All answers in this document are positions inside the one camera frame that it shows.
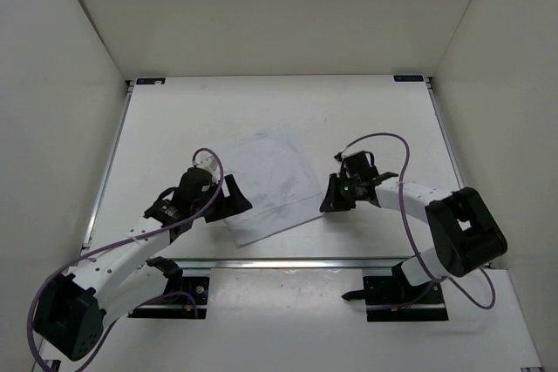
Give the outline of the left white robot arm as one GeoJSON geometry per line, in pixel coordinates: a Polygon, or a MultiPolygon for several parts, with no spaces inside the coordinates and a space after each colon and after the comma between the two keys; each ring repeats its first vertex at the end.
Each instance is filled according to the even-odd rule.
{"type": "Polygon", "coordinates": [[[252,203],[228,174],[198,164],[164,190],[128,238],[100,247],[49,278],[31,308],[38,334],[77,362],[94,351],[116,320],[159,296],[177,298],[181,270],[162,256],[197,219],[211,223],[245,213],[252,203]]]}

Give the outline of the white skirt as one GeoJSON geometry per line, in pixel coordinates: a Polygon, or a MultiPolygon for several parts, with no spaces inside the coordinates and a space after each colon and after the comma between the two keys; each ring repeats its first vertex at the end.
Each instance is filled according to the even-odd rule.
{"type": "Polygon", "coordinates": [[[287,125],[217,146],[225,173],[232,174],[252,204],[225,219],[233,240],[244,247],[321,216],[322,189],[310,161],[287,125]]]}

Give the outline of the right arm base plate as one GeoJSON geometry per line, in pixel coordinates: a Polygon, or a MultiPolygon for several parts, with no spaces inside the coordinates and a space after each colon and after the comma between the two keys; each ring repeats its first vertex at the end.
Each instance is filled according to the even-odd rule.
{"type": "Polygon", "coordinates": [[[420,285],[407,294],[398,291],[389,276],[363,277],[368,322],[448,321],[446,302],[438,283],[420,285]]]}

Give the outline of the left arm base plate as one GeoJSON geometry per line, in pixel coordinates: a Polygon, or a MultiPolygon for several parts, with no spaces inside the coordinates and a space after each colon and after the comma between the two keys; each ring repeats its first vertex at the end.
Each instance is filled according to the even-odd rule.
{"type": "Polygon", "coordinates": [[[170,279],[156,301],[131,311],[133,319],[203,320],[208,309],[210,271],[183,269],[179,279],[170,279]]]}

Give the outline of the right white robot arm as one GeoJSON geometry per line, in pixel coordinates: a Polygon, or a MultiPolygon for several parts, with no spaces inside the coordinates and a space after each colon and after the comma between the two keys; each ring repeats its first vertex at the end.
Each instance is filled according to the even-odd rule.
{"type": "Polygon", "coordinates": [[[415,255],[391,269],[381,289],[415,302],[438,282],[461,278],[504,255],[507,239],[480,194],[405,182],[396,173],[360,179],[330,175],[321,213],[347,212],[359,202],[398,210],[415,255]]]}

